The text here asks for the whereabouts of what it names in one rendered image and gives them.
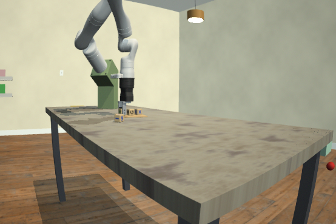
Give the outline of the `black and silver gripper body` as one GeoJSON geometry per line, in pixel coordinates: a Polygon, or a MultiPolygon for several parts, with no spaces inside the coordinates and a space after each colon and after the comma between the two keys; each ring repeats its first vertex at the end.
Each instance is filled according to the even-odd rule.
{"type": "Polygon", "coordinates": [[[120,73],[110,78],[119,78],[120,101],[133,101],[134,68],[120,68],[120,73]]]}

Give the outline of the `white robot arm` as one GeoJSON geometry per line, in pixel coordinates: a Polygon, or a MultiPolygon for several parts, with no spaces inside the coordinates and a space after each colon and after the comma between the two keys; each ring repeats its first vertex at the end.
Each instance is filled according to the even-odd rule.
{"type": "Polygon", "coordinates": [[[96,73],[105,71],[107,63],[98,50],[93,36],[111,12],[118,30],[118,50],[120,52],[131,51],[129,55],[121,58],[120,68],[134,68],[138,41],[136,39],[125,39],[132,35],[132,28],[130,19],[123,9],[123,2],[122,0],[101,0],[91,11],[84,28],[78,31],[75,38],[75,47],[82,50],[96,73]]]}

